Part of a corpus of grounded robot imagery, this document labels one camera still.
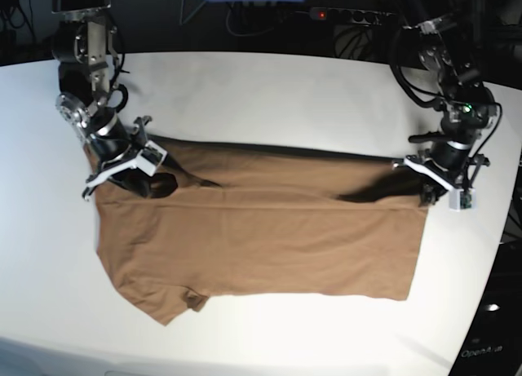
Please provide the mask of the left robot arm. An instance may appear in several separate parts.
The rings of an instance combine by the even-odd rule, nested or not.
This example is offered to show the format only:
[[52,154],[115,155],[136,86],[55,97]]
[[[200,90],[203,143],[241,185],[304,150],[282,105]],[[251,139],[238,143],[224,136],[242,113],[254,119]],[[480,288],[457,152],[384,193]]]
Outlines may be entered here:
[[[445,195],[454,211],[476,206],[474,182],[490,164],[482,153],[503,117],[503,108],[484,84],[476,60],[472,17],[458,0],[391,0],[400,12],[401,25],[390,45],[389,66],[403,92],[420,108],[441,113],[438,130],[411,135],[411,144],[427,144],[399,160],[422,175],[422,196],[434,204]],[[436,77],[436,92],[408,81],[399,61],[400,40],[405,33],[422,40],[418,58]]]

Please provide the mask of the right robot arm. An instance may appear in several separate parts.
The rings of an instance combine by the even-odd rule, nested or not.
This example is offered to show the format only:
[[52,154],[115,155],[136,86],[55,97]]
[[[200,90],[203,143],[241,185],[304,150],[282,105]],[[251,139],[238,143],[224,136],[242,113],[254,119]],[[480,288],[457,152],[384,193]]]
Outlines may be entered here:
[[82,192],[85,200],[105,182],[144,198],[166,197],[177,182],[158,173],[167,152],[145,131],[151,117],[137,117],[126,127],[118,116],[128,90],[117,81],[125,55],[113,48],[118,30],[110,6],[110,0],[52,0],[60,16],[52,47],[60,63],[56,108],[96,159]]

